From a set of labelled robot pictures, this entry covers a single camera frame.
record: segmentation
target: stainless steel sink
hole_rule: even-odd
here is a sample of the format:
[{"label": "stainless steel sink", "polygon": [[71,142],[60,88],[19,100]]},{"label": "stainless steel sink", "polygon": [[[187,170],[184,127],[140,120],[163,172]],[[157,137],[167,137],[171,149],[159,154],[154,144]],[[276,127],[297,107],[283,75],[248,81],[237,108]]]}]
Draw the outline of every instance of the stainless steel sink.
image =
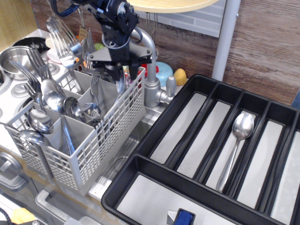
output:
[{"label": "stainless steel sink", "polygon": [[102,195],[116,177],[122,166],[132,154],[138,143],[146,135],[161,113],[166,109],[167,104],[160,104],[155,107],[146,107],[145,116],[139,121],[134,130],[124,142],[118,154],[111,160],[104,172],[98,177],[89,191],[89,195],[101,200]]}]

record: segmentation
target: cutlery basket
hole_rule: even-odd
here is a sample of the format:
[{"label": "cutlery basket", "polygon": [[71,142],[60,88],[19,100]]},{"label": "cutlery basket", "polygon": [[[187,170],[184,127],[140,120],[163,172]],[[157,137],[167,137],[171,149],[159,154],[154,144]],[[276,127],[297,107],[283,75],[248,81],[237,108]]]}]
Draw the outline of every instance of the cutlery basket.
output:
[{"label": "cutlery basket", "polygon": [[[216,184],[235,143],[232,124],[242,112],[255,118],[254,131],[240,143],[220,193]],[[163,224],[168,210],[179,208],[195,213],[195,224],[298,225],[299,115],[292,107],[194,75],[112,181],[102,205],[131,225]]]},{"label": "cutlery basket", "polygon": [[[78,99],[78,102],[91,99],[89,89],[91,76],[80,72],[76,72],[75,75],[80,84],[82,84],[81,80],[85,83],[83,89],[86,92],[82,96],[78,95],[73,79],[66,74],[58,80],[62,87],[68,89],[64,90],[66,96],[73,96]],[[39,154],[28,151],[28,143],[20,142],[20,138],[13,134],[13,130],[7,128],[29,168],[44,176],[45,173],[54,176],[56,183],[62,188],[84,196],[146,113],[144,75],[145,69],[141,67],[138,77],[131,83],[126,82],[126,91],[95,128],[66,117],[70,131],[74,135],[72,140],[77,142],[76,150],[71,156],[63,152],[66,145],[59,139],[62,134],[59,132],[61,131],[60,115],[50,109],[47,111],[53,121],[56,121],[56,131],[45,137],[49,139],[53,147],[36,147]],[[37,104],[30,103],[9,122],[9,125],[20,130],[29,129],[25,126],[26,116],[24,115],[32,107],[39,108]]]}]

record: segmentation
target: faucet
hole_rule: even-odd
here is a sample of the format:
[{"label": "faucet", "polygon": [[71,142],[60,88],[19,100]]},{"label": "faucet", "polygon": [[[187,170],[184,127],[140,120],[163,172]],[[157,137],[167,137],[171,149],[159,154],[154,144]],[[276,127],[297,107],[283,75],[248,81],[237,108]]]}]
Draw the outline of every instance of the faucet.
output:
[{"label": "faucet", "polygon": [[[145,47],[152,50],[152,63],[147,65],[147,77],[145,79],[145,106],[154,107],[160,103],[169,104],[174,98],[176,91],[176,80],[174,76],[169,76],[166,82],[166,90],[161,89],[159,79],[156,77],[156,47],[153,39],[150,35],[139,28],[142,33],[142,43]],[[132,36],[135,38],[141,38],[140,34],[134,30]]]}]

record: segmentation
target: black cutlery tray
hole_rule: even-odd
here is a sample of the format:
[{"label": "black cutlery tray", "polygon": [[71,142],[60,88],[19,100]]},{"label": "black cutlery tray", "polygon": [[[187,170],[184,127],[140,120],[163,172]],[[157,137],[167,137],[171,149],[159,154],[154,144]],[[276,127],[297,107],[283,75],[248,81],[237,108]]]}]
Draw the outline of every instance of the black cutlery tray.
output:
[{"label": "black cutlery tray", "polygon": [[[150,159],[160,141],[195,93],[205,95],[207,98],[167,161],[160,164]],[[217,101],[228,104],[230,110],[214,136],[195,175],[193,178],[188,178],[176,170]],[[245,141],[243,151],[238,155],[224,192],[219,193],[206,186],[205,183],[231,133],[233,121],[241,111],[255,115],[254,132]],[[257,204],[253,209],[238,202],[237,197],[268,121],[276,122],[283,128]],[[138,225],[138,222],[117,211],[117,207],[136,177],[143,175],[233,223],[282,225],[283,223],[271,218],[270,214],[295,131],[299,130],[300,118],[297,109],[202,75],[194,75],[139,143],[102,197],[102,205],[107,211],[128,224]],[[299,209],[300,195],[298,192],[291,225],[300,224]]]}]

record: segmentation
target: white plastic basket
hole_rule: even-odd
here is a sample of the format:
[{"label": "white plastic basket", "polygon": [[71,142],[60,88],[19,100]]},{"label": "white plastic basket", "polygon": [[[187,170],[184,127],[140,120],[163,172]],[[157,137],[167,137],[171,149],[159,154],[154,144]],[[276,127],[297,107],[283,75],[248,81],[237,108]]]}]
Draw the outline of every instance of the white plastic basket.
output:
[{"label": "white plastic basket", "polygon": [[[93,182],[117,154],[131,131],[146,113],[144,75],[145,69],[141,68],[138,77],[97,125],[95,133],[87,135],[86,132],[82,132],[83,137],[85,135],[87,137],[71,156],[58,150],[62,144],[59,142],[56,143],[56,149],[43,147],[46,160],[59,185],[80,193],[82,196],[89,191]],[[86,98],[86,95],[90,95],[89,90],[82,97]],[[68,120],[68,122],[71,130],[72,126],[73,130],[80,130],[79,124],[74,124],[78,121]],[[57,140],[56,135],[48,135],[48,138],[54,145]]]},{"label": "white plastic basket", "polygon": [[[77,98],[79,103],[92,101],[93,97],[89,89],[91,76],[80,72],[76,72],[75,75],[86,91],[82,96],[75,93],[73,79],[68,73],[58,80],[58,83],[67,89],[65,90],[67,96]],[[62,188],[85,195],[146,113],[144,108],[144,75],[145,69],[141,67],[140,74],[133,82],[126,81],[126,91],[95,129],[66,117],[72,134],[71,138],[76,143],[76,150],[71,156],[63,153],[66,143],[62,138],[60,115],[51,109],[46,110],[52,120],[55,121],[54,132],[45,135],[45,137],[48,138],[52,147],[41,148],[28,143],[15,135],[16,131],[8,127],[7,130],[28,168],[46,178],[54,176],[56,183]],[[19,130],[30,129],[26,125],[24,115],[31,108],[38,109],[39,105],[30,102],[8,124]]]}]

